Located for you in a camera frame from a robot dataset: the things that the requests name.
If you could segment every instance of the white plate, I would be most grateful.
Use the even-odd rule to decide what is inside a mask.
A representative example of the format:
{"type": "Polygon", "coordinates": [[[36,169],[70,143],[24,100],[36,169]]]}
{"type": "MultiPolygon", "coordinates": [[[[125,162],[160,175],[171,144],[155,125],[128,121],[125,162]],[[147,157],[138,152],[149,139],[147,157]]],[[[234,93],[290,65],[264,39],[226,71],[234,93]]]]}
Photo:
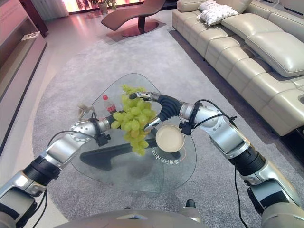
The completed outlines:
{"type": "Polygon", "coordinates": [[[169,153],[180,150],[185,143],[184,135],[174,125],[161,127],[156,133],[155,140],[159,148],[169,153]]]}

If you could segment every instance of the beige leather sofa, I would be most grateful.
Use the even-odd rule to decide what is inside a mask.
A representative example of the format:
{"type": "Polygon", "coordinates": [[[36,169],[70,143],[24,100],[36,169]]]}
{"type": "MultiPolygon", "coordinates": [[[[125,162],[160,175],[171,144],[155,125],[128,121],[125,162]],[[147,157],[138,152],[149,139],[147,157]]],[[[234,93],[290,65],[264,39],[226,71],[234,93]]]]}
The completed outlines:
{"type": "Polygon", "coordinates": [[[257,1],[217,0],[240,14],[208,26],[196,19],[203,1],[178,1],[172,26],[280,136],[304,139],[304,20],[257,1]]]}

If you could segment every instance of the glass table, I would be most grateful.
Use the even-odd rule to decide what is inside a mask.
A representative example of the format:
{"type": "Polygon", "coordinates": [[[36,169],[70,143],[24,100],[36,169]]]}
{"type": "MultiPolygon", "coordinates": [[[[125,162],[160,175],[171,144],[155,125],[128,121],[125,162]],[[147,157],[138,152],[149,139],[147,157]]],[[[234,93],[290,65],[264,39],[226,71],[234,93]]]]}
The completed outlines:
{"type": "MultiPolygon", "coordinates": [[[[122,110],[120,102],[124,91],[121,85],[144,87],[149,92],[160,93],[157,88],[140,74],[128,74],[110,85],[93,103],[98,117],[108,116],[104,107],[102,95],[108,95],[115,103],[117,111],[122,110]]],[[[152,109],[159,113],[161,106],[151,102],[152,109]]],[[[146,137],[149,147],[145,155],[140,156],[132,152],[130,144],[124,140],[124,131],[111,129],[106,132],[111,139],[106,145],[98,147],[91,140],[81,147],[72,160],[73,166],[82,174],[102,183],[115,187],[147,192],[164,192],[173,190],[184,184],[193,174],[196,165],[196,150],[191,136],[185,135],[185,144],[181,150],[167,153],[158,148],[155,142],[157,129],[163,125],[178,126],[179,117],[173,117],[156,127],[146,137]]]]}

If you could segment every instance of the brown lounge chair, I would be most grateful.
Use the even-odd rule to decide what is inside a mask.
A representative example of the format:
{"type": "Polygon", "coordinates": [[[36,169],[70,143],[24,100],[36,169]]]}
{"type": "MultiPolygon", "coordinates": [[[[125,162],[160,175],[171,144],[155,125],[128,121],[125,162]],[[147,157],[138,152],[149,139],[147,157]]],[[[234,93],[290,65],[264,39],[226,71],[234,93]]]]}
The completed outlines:
{"type": "Polygon", "coordinates": [[[137,27],[132,27],[122,33],[124,37],[137,36],[155,29],[159,24],[157,22],[147,22],[145,19],[161,10],[166,0],[145,0],[143,4],[134,7],[117,9],[107,15],[101,23],[109,29],[116,31],[125,22],[138,17],[137,27]]]}

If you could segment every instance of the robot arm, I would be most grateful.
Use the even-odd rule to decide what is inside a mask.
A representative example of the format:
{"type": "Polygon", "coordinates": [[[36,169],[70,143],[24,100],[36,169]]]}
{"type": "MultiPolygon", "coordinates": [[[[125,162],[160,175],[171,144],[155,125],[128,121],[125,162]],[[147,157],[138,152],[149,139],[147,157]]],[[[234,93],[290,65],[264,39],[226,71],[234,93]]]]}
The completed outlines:
{"type": "MultiPolygon", "coordinates": [[[[223,118],[221,110],[188,104],[166,95],[143,92],[130,95],[142,97],[162,105],[161,112],[149,124],[149,131],[172,116],[185,119],[180,124],[182,133],[191,134],[199,126],[207,132],[221,153],[239,171],[249,186],[248,194],[256,210],[262,215],[262,227],[301,227],[304,212],[300,198],[281,172],[250,144],[248,139],[223,118]]],[[[112,116],[98,121],[79,121],[68,133],[51,144],[27,168],[18,172],[0,188],[0,227],[23,227],[34,214],[34,197],[41,195],[51,180],[70,162],[79,148],[95,136],[99,145],[109,139],[103,132],[110,129],[112,116]]]]}
{"type": "MultiPolygon", "coordinates": [[[[269,225],[270,220],[281,219],[277,218],[279,212],[285,216],[290,213],[291,218],[301,218],[304,223],[301,200],[295,188],[271,161],[255,150],[249,140],[232,124],[231,118],[223,114],[219,108],[202,106],[199,102],[194,105],[188,104],[169,96],[149,92],[130,95],[131,99],[135,97],[156,101],[162,105],[160,114],[145,126],[145,131],[176,115],[188,121],[180,123],[182,133],[190,135],[198,126],[208,133],[212,142],[236,167],[241,178],[249,186],[249,197],[256,211],[263,214],[262,224],[265,227],[269,225]]],[[[287,224],[286,227],[291,224],[288,219],[285,219],[285,222],[282,224],[287,224]]]]}
{"type": "Polygon", "coordinates": [[[71,127],[72,133],[67,133],[52,143],[28,167],[2,186],[0,227],[10,228],[15,227],[15,224],[18,228],[23,227],[37,207],[34,197],[40,196],[51,180],[57,179],[79,148],[93,136],[99,145],[105,144],[110,138],[102,133],[110,129],[111,122],[112,116],[76,122],[71,127]]]}

